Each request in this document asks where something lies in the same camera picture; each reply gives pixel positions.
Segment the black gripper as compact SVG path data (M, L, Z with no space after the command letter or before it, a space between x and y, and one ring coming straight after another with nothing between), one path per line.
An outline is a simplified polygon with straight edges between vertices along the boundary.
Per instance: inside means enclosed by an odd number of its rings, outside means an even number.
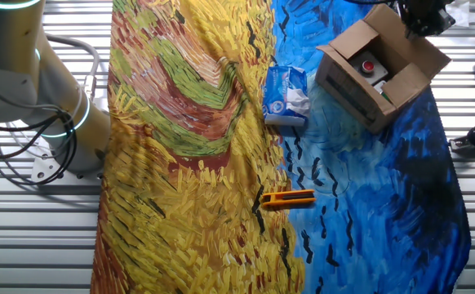
M451 27L455 19L446 11L453 0L400 0L400 16L406 26L405 36L437 36L442 27Z

